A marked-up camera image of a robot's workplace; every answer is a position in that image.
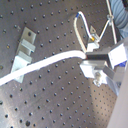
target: metal clamp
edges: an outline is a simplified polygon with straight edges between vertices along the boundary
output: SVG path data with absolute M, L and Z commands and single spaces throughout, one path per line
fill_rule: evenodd
M 20 39 L 20 43 L 16 52 L 16 56 L 14 59 L 11 72 L 26 67 L 28 64 L 32 62 L 32 57 L 30 57 L 30 55 L 31 52 L 34 52 L 36 48 L 33 45 L 35 38 L 36 38 L 36 34 L 27 27 L 25 27 Z M 20 76 L 15 80 L 19 83 L 22 83 L 23 78 L 24 76 Z
M 90 28 L 90 33 L 95 38 L 95 40 L 88 40 L 87 52 L 93 52 L 94 49 L 98 49 L 100 47 L 98 43 L 100 41 L 100 37 L 97 35 L 96 30 L 92 26 Z
M 109 20 L 109 26 L 112 26 L 112 22 L 113 22 L 114 16 L 113 15 L 107 15 L 107 18 Z

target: black perforated surface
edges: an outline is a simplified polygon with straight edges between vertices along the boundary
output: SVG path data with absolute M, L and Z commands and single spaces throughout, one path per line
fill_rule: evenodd
M 11 71 L 25 26 L 37 33 L 32 63 L 80 50 L 73 28 L 79 10 L 100 34 L 108 14 L 103 0 L 1 0 L 0 77 Z M 86 45 L 81 18 L 77 25 Z M 100 50 L 112 42 L 108 27 Z M 86 79 L 79 67 L 81 61 L 63 60 L 25 75 L 22 84 L 11 81 L 0 87 L 0 128 L 106 128 L 116 96 L 107 85 L 97 88 Z

